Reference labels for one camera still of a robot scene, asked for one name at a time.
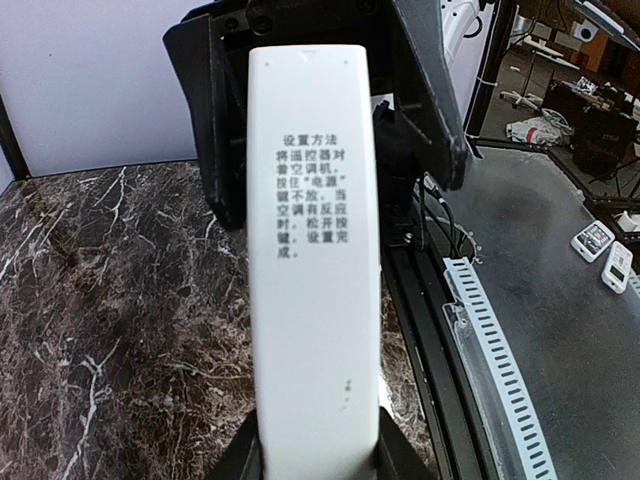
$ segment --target small remote control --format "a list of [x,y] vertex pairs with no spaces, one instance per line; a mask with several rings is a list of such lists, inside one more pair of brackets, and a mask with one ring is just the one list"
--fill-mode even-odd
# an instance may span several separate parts
[[615,235],[598,220],[582,230],[571,240],[571,246],[587,262],[592,263],[611,245]]
[[633,253],[620,242],[613,242],[609,258],[602,271],[602,281],[614,292],[624,292],[631,274],[632,261]]

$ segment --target white remote control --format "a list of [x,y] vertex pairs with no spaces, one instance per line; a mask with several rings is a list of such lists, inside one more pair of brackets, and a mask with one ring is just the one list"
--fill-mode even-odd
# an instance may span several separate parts
[[614,292],[624,292],[631,274],[632,261],[633,253],[620,242],[613,242],[609,258],[602,271],[602,281]]
[[587,262],[592,263],[611,245],[615,235],[598,220],[582,230],[571,240],[571,246]]
[[364,48],[249,55],[247,235],[265,480],[368,480],[380,246]]

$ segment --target white wall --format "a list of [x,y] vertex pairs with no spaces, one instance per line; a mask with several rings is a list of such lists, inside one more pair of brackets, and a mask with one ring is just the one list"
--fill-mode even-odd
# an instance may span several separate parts
[[7,159],[4,157],[4,152],[0,148],[0,195],[11,182],[13,182],[13,173],[11,173]]
[[[473,87],[476,84],[480,62],[484,53],[484,44],[487,41],[487,35],[491,27],[493,8],[493,5],[487,5],[484,11],[480,12],[480,18],[483,22],[482,31],[477,37],[462,40],[458,54],[449,67],[449,75],[451,76],[453,90],[456,94],[458,109],[463,122],[473,94]],[[475,32],[477,28],[478,23],[473,22],[469,27],[468,33]]]
[[206,0],[3,0],[0,92],[33,175],[195,158],[162,35]]

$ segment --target screw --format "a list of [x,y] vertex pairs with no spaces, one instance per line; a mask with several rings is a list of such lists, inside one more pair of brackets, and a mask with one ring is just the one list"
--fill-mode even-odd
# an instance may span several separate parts
[[227,30],[229,30],[230,32],[233,32],[236,28],[240,26],[240,24],[238,23],[238,20],[236,20],[235,18],[229,18],[227,19],[226,22],[224,22],[224,26],[227,27]]
[[368,15],[376,9],[376,0],[357,0],[356,7],[361,13]]
[[264,15],[256,18],[253,24],[253,29],[255,30],[255,32],[261,35],[269,33],[272,28],[273,28],[273,22],[269,17],[265,17]]

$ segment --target metal frame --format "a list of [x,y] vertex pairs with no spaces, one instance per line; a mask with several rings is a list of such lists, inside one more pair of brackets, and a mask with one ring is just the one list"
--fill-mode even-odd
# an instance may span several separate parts
[[453,298],[445,266],[426,233],[424,251],[416,213],[381,222],[382,269],[398,315],[440,478],[497,480],[478,406],[449,330],[443,306]]

